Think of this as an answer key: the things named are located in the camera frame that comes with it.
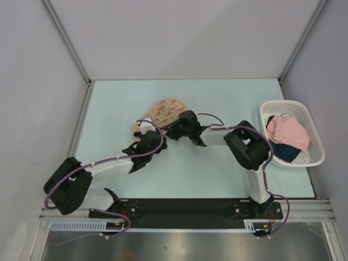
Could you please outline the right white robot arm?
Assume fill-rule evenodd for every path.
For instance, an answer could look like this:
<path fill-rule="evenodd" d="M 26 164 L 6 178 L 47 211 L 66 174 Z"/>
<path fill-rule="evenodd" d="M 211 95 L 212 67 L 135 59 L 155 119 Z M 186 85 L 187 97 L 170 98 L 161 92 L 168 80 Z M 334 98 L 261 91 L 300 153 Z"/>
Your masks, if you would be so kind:
<path fill-rule="evenodd" d="M 253 200 L 251 213 L 257 218 L 269 214 L 272 195 L 266 185 L 265 168 L 274 152 L 269 140 L 248 121 L 243 120 L 231 127 L 223 123 L 204 126 L 193 111 L 187 110 L 163 129 L 172 140 L 187 137 L 196 146 L 227 146 L 239 165 L 247 170 L 250 199 Z"/>

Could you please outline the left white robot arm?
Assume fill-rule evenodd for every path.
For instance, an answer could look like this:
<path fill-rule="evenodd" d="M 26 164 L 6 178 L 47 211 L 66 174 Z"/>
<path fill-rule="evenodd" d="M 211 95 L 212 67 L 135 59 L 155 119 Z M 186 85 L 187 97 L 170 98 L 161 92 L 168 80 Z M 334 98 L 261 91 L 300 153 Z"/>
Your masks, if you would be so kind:
<path fill-rule="evenodd" d="M 66 158 L 43 186 L 46 193 L 46 209 L 57 209 L 68 215 L 82 206 L 100 209 L 106 216 L 115 217 L 120 204 L 112 190 L 93 189 L 95 183 L 136 172 L 152 160 L 154 154 L 167 149 L 166 138 L 161 131 L 149 130 L 122 150 L 117 157 L 82 165 L 75 157 Z"/>

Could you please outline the pink patterned laundry bag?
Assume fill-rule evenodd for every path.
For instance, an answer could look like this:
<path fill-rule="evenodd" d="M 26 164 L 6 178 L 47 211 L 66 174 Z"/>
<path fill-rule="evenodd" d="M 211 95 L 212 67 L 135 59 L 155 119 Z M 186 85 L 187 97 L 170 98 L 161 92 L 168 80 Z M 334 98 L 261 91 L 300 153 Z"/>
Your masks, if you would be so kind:
<path fill-rule="evenodd" d="M 143 117 L 142 120 L 151 119 L 165 135 L 168 125 L 179 119 L 179 115 L 187 111 L 188 107 L 180 100 L 167 98 L 157 102 Z"/>

